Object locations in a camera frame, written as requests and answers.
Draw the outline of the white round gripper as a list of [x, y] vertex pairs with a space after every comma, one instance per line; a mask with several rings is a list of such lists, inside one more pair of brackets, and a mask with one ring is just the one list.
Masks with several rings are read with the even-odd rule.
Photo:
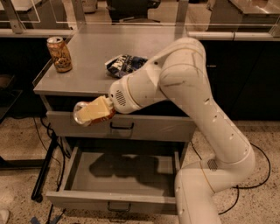
[[140, 109], [129, 90], [129, 77], [124, 76], [109, 88], [108, 96], [99, 96], [91, 102], [80, 101], [76, 104], [76, 122], [91, 123], [109, 119], [115, 110], [130, 114]]

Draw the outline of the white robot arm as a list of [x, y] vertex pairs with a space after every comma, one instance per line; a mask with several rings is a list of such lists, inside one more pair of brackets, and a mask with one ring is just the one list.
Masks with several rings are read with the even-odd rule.
[[192, 118], [214, 156], [181, 168], [175, 178], [180, 224], [221, 224], [215, 193], [240, 184], [255, 168], [249, 140], [215, 102], [207, 77], [206, 52], [195, 38], [180, 38], [135, 72], [115, 81], [108, 96], [74, 109], [81, 125], [129, 114], [165, 99]]

